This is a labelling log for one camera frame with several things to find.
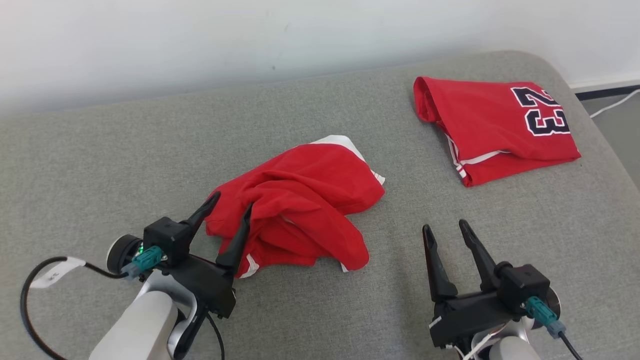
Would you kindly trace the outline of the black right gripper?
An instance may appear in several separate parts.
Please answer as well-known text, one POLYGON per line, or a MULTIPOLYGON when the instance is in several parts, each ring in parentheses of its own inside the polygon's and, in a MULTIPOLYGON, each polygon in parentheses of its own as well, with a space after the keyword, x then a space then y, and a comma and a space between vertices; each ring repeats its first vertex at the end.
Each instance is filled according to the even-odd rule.
POLYGON ((422 227, 430 298, 434 303, 430 339, 435 347, 442 349, 448 345, 471 349, 476 334, 509 324, 526 315, 522 307, 525 292, 496 291, 499 285, 494 276, 496 262, 466 219, 460 219, 458 225, 462 239, 473 256, 482 291, 460 297, 457 297, 457 287, 449 280, 442 264, 432 229, 428 224, 422 227))

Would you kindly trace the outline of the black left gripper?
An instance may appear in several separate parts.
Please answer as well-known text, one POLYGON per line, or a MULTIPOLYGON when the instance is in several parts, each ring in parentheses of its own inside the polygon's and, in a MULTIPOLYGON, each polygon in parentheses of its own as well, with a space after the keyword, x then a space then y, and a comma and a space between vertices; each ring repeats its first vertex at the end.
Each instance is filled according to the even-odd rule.
MULTIPOLYGON (((194 236, 205 218, 213 212, 220 197, 221 192, 214 191, 189 218, 179 223, 187 226, 191 235, 194 236)), ((224 251, 218 253, 215 262, 190 255, 179 265, 167 271, 178 284, 194 295, 196 304, 194 317, 189 321, 177 342, 174 351, 174 357, 177 359, 185 358, 206 316, 213 313, 220 319, 229 318, 233 312, 236 305, 233 281, 239 271, 243 252, 250 236, 252 210, 253 203, 250 203, 240 217, 240 224, 233 239, 224 251)))

